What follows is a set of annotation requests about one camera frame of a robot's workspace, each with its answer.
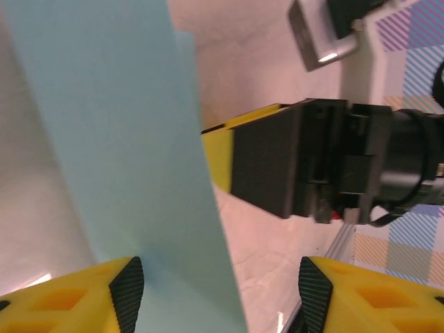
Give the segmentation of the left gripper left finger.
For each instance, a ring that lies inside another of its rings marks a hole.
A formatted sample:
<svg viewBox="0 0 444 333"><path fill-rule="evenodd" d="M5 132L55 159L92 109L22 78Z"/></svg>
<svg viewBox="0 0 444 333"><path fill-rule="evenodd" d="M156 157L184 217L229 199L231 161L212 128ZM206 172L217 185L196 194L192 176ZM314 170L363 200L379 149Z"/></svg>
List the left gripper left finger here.
<svg viewBox="0 0 444 333"><path fill-rule="evenodd" d="M135 333L139 257L122 257L0 296L0 333Z"/></svg>

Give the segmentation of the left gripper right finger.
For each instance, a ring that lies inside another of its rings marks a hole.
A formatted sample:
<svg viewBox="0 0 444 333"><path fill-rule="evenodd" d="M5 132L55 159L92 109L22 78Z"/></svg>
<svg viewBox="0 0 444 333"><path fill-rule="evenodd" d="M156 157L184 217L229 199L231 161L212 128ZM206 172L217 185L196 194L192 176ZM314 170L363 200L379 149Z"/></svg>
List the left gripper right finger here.
<svg viewBox="0 0 444 333"><path fill-rule="evenodd" d="M444 291L325 257L303 257L307 333L444 333Z"/></svg>

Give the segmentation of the light blue paper sheet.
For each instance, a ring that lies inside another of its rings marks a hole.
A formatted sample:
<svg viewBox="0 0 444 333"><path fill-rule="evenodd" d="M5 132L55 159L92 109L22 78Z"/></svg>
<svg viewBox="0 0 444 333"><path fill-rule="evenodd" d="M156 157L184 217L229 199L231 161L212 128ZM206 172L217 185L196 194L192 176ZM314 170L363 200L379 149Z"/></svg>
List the light blue paper sheet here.
<svg viewBox="0 0 444 333"><path fill-rule="evenodd" d="M136 333L247 333L167 0L0 7L97 260L142 260Z"/></svg>

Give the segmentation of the aluminium side rail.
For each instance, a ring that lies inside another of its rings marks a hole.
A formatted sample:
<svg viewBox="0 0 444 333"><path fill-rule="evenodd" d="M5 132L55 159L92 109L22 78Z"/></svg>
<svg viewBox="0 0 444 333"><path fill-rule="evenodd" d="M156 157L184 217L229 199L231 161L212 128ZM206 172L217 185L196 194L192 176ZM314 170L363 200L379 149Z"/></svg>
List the aluminium side rail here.
<svg viewBox="0 0 444 333"><path fill-rule="evenodd" d="M325 257L334 260L342 259L354 233L355 227L353 225L343 224L326 252ZM280 333L302 333L304 323L302 301L299 300Z"/></svg>

